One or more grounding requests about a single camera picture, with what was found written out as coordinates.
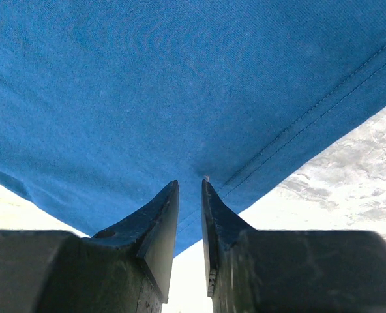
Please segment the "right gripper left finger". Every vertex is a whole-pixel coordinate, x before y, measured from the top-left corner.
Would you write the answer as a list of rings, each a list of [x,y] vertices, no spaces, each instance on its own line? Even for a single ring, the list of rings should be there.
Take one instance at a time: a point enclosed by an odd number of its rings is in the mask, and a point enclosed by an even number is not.
[[[178,212],[172,181],[92,237],[0,230],[0,312],[160,312]]]

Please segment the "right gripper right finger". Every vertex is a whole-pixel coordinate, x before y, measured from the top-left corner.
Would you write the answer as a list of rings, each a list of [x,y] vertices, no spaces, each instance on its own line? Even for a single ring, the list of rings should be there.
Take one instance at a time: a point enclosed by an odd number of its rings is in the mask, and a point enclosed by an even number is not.
[[[201,184],[215,312],[386,312],[386,241],[372,231],[257,230]]]

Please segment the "blue t shirt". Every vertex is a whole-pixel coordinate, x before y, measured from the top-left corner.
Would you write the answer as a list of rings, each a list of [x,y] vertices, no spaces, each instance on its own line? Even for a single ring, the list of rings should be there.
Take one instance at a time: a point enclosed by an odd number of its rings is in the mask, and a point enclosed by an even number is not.
[[[386,106],[386,1],[0,1],[0,184],[93,235],[236,212]]]

